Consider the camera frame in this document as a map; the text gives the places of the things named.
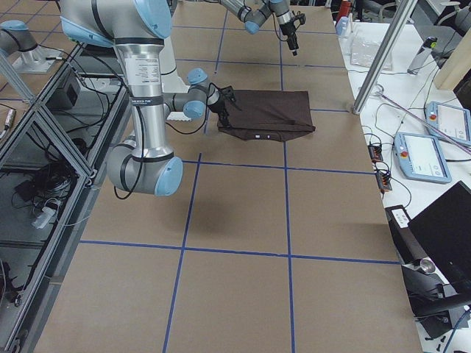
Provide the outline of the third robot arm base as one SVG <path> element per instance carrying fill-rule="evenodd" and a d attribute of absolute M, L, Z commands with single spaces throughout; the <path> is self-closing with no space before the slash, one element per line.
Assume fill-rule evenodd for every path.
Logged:
<path fill-rule="evenodd" d="M 50 71 L 60 51 L 41 47 L 29 27 L 20 20 L 1 23 L 1 53 L 5 57 L 18 52 L 13 68 L 20 74 L 45 74 Z"/>

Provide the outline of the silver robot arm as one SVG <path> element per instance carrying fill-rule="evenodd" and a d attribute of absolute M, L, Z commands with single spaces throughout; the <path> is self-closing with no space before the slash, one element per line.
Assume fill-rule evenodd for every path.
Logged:
<path fill-rule="evenodd" d="M 242 22 L 245 30 L 252 35 L 272 18 L 279 26 L 279 30 L 275 30 L 279 41 L 287 43 L 293 56 L 298 55 L 297 30 L 305 24 L 305 14 L 291 11 L 289 1 L 262 1 L 262 5 L 255 10 L 249 7 L 245 1 L 221 0 L 217 3 Z"/>
<path fill-rule="evenodd" d="M 164 93 L 160 53 L 171 34 L 166 1 L 62 1 L 64 33 L 81 43 L 112 48 L 132 105 L 133 133 L 113 147 L 107 175 L 115 189 L 170 196 L 180 186 L 183 162 L 166 138 L 166 119 L 190 119 L 206 109 L 226 122 L 226 98 L 207 74 L 194 69 L 185 93 Z"/>

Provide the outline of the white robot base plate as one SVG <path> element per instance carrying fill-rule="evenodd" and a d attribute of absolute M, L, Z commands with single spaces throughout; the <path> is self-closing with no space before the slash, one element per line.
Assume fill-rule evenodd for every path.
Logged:
<path fill-rule="evenodd" d="M 189 86 L 184 83 L 176 72 L 162 75 L 162 84 L 166 106 L 169 111 L 167 121 L 190 121 L 191 118 L 183 112 Z"/>

